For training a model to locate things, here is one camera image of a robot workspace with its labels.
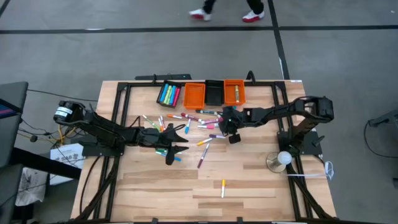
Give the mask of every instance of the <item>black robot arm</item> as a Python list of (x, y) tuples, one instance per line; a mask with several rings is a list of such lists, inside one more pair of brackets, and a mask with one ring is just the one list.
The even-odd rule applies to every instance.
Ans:
[(236, 134), (239, 128), (258, 127), (265, 125), (272, 119), (284, 118), (292, 115), (301, 115), (305, 119), (298, 125), (289, 128), (289, 144), (300, 149), (305, 134), (311, 131), (318, 123), (328, 123), (334, 118), (333, 103), (326, 97), (303, 96), (287, 105), (271, 108), (245, 108), (243, 111), (234, 110), (232, 106), (223, 108), (223, 121), (220, 129), (229, 137), (231, 144), (239, 142)]
[(134, 124), (123, 127), (92, 110), (86, 110), (83, 104), (74, 101), (60, 101), (53, 119), (58, 124), (86, 131), (96, 137), (100, 144), (111, 149), (117, 150), (125, 146), (167, 149), (167, 165), (173, 163), (174, 154), (188, 149), (188, 147), (172, 146), (172, 142), (188, 142), (175, 132), (173, 124), (169, 124), (162, 133), (155, 128), (143, 128), (139, 124), (134, 127), (132, 126)]

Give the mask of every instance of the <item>wooden table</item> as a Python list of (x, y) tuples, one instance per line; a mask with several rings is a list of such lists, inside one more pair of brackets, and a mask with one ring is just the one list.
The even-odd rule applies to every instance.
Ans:
[[(97, 113), (108, 119), (111, 119), (117, 83), (103, 82), (99, 95)], [(305, 95), (301, 82), (285, 83), (289, 101)], [(166, 125), (174, 123), (176, 126), (185, 124), (187, 120), (168, 118), (165, 116), (167, 113), (195, 114), (182, 106), (183, 91), (176, 109), (166, 108), (155, 102), (159, 91), (160, 87), (133, 87), (126, 124), (131, 124), (137, 116), (143, 114), (157, 121), (162, 114)], [(244, 107), (271, 106), (274, 106), (274, 102), (270, 87), (246, 87)], [(122, 108), (123, 100), (119, 107), (118, 122)], [(206, 106), (206, 109), (221, 110), (221, 107)], [(207, 115), (200, 117), (214, 118)], [(302, 117), (293, 117), (295, 124), (301, 120)], [(243, 217), (246, 221), (294, 220), (287, 177), (271, 172), (265, 165), (267, 155), (279, 150), (276, 138), (277, 121), (270, 121), (256, 129), (239, 129), (242, 141), (237, 144), (230, 144), (227, 139), (214, 139), (200, 169), (197, 169), (197, 165), (205, 145), (196, 146), (196, 143), (208, 138), (209, 134), (218, 134), (220, 131), (199, 129), (197, 124), (192, 121), (188, 134), (183, 129), (177, 131), (189, 140), (188, 143), (178, 145), (190, 148), (178, 155), (182, 161), (175, 161), (172, 166), (167, 166), (165, 158), (156, 154), (154, 149), (126, 148), (119, 166), (112, 222), (149, 222), (153, 217), (159, 221), (235, 221), (236, 217)], [(150, 127), (150, 124), (141, 119), (141, 126)], [(84, 163), (71, 218), (78, 216), (81, 190), (94, 159), (88, 158)], [(306, 174), (324, 173), (322, 164), (313, 156), (302, 156), (302, 163)], [(101, 166), (102, 159), (90, 175), (83, 197), (83, 208), (97, 191)], [(222, 179), (226, 179), (225, 198), (221, 198)], [(309, 191), (318, 203), (327, 213), (335, 216), (326, 178), (307, 177), (306, 180)], [(297, 192), (304, 217), (302, 195), (298, 189)], [(106, 192), (100, 217), (104, 217), (107, 199)]]

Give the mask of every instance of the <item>sneaker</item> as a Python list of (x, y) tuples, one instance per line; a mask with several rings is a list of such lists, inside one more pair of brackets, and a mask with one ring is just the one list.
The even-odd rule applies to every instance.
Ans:
[(245, 15), (242, 20), (243, 22), (256, 22), (257, 20), (262, 19), (264, 17), (264, 14), (264, 11), (258, 15), (251, 11), (247, 15)]
[(194, 11), (190, 11), (189, 14), (194, 19), (199, 19), (199, 20), (203, 20), (203, 21), (209, 21), (211, 19), (211, 14), (207, 14), (203, 9), (197, 9)]

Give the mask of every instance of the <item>orange tray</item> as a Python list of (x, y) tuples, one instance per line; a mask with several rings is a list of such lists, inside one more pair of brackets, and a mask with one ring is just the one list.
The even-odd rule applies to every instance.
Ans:
[(184, 107), (200, 110), (205, 107), (205, 84), (186, 83), (184, 92)]
[[(236, 102), (235, 86), (238, 86), (239, 102)], [(224, 80), (224, 101), (228, 106), (238, 106), (246, 102), (243, 80)]]

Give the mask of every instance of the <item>gray floor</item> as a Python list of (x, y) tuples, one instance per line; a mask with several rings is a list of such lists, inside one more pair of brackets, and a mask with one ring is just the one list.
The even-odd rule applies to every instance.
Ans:
[[(243, 24), (242, 0), (220, 0), (213, 21), (187, 17), (202, 0), (11, 0), (0, 29), (92, 29)], [(280, 26), (398, 24), (393, 0), (278, 0)], [(335, 105), (335, 120), (317, 128), (326, 160), (335, 167), (330, 188), (342, 219), (396, 223), (397, 159), (377, 157), (363, 141), (371, 118), (398, 108), (398, 30), (281, 32), (291, 79), (303, 80), (308, 95), (325, 95)], [(140, 34), (0, 35), (1, 83), (26, 80), (30, 88), (81, 98), (98, 97), (103, 80), (136, 75), (191, 73), (195, 79), (281, 79), (273, 31), (176, 32)], [(56, 130), (52, 115), (60, 98), (29, 93), (23, 117), (36, 127)], [(398, 155), (396, 129), (369, 129), (370, 145)], [(46, 142), (17, 139), (17, 146), (48, 153)], [(77, 183), (51, 187), (35, 217), (43, 223), (66, 220)]]

